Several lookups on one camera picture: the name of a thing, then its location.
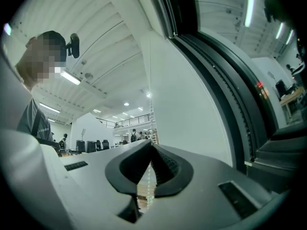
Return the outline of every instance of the black slot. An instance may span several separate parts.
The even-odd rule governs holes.
[[[88,165],[87,162],[81,161],[81,162],[78,162],[78,163],[72,163],[72,164],[69,164],[69,165],[65,165],[64,167],[67,171],[71,171],[71,170],[79,169],[79,168],[86,166],[86,165]]]
[[[227,197],[231,205],[236,209],[241,218],[244,219],[257,211],[257,208],[232,182],[220,184],[219,188]]]

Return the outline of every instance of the desk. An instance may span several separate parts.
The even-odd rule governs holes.
[[[303,87],[299,87],[297,90],[294,91],[293,94],[288,94],[286,95],[281,101],[280,101],[280,105],[281,106],[286,106],[287,108],[287,113],[289,115],[289,118],[292,117],[291,112],[290,112],[290,108],[288,106],[288,104],[291,101],[296,100],[302,93],[304,92],[304,88]]]

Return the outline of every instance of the glass panel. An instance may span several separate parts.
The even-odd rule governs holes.
[[[301,78],[306,70],[299,36],[277,4],[277,0],[196,0],[199,31],[247,64],[283,128],[307,119]]]

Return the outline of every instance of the office chair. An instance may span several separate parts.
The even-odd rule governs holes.
[[[102,141],[102,147],[103,147],[103,150],[110,149],[108,140]]]
[[[96,147],[97,147],[97,151],[101,151],[101,144],[100,144],[100,140],[96,141]]]

